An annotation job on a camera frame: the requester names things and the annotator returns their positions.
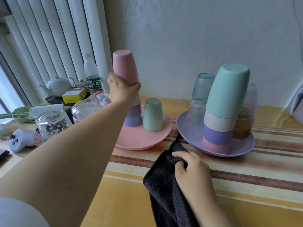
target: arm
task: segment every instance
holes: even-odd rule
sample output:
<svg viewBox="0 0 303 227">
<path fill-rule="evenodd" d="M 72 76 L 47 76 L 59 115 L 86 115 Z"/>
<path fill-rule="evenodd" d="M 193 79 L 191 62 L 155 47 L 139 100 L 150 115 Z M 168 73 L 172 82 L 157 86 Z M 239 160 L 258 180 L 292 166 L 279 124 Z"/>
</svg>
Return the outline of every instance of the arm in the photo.
<svg viewBox="0 0 303 227">
<path fill-rule="evenodd" d="M 199 225 L 232 227 L 217 202 L 208 165 L 194 152 L 179 151 L 172 155 L 183 158 L 188 163 L 186 170 L 182 161 L 176 163 L 176 180 Z"/>
<path fill-rule="evenodd" d="M 0 179 L 0 197 L 38 210 L 50 226 L 80 226 L 141 87 L 110 73 L 112 103 L 32 151 Z"/>
</svg>

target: table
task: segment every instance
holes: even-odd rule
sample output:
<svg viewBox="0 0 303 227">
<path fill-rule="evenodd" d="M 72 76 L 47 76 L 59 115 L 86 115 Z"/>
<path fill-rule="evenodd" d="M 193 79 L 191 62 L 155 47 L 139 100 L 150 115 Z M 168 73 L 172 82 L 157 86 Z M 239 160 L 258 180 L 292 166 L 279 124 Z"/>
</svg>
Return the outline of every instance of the table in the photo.
<svg viewBox="0 0 303 227">
<path fill-rule="evenodd" d="M 147 98 L 141 97 L 142 105 Z M 142 179 L 178 135 L 176 119 L 190 103 L 185 99 L 160 100 L 172 120 L 169 136 L 147 150 L 114 149 L 81 227 L 155 226 Z M 11 122 L 9 126 L 36 129 L 33 122 Z M 219 203 L 235 226 L 302 226 L 303 125 L 281 108 L 259 107 L 252 132 L 256 139 L 253 150 L 230 159 L 199 152 L 183 139 L 180 142 L 209 165 Z M 8 149 L 7 144 L 7 137 L 0 139 L 0 149 Z M 0 176 L 30 151 L 13 154 L 0 166 Z"/>
</svg>

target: sleeve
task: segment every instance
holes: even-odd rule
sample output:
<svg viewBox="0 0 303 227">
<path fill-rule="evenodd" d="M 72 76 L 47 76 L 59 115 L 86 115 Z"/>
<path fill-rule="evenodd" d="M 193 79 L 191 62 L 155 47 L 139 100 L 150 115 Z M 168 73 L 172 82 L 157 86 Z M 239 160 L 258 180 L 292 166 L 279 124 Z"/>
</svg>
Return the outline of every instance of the sleeve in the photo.
<svg viewBox="0 0 303 227">
<path fill-rule="evenodd" d="M 1 227 L 50 227 L 35 208 L 12 198 L 0 198 Z"/>
</svg>

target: green label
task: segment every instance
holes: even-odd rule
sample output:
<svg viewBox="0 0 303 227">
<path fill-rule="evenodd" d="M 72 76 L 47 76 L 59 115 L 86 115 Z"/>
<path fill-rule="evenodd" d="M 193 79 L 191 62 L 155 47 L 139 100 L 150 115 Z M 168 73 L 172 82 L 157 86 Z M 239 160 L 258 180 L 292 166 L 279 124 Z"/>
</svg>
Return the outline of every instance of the green label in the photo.
<svg viewBox="0 0 303 227">
<path fill-rule="evenodd" d="M 86 79 L 89 84 L 89 89 L 100 89 L 100 88 L 102 89 L 100 77 L 94 79 L 90 79 L 90 78 L 86 78 Z"/>
</svg>

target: game controller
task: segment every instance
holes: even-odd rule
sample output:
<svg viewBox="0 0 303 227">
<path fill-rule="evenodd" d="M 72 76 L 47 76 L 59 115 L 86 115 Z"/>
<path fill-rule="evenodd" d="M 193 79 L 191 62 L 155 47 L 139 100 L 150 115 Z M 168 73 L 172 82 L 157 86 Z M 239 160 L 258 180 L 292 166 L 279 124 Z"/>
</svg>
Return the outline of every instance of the game controller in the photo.
<svg viewBox="0 0 303 227">
<path fill-rule="evenodd" d="M 9 148 L 12 152 L 19 152 L 26 146 L 40 146 L 43 142 L 43 138 L 36 132 L 18 129 L 15 130 L 9 137 Z"/>
</svg>

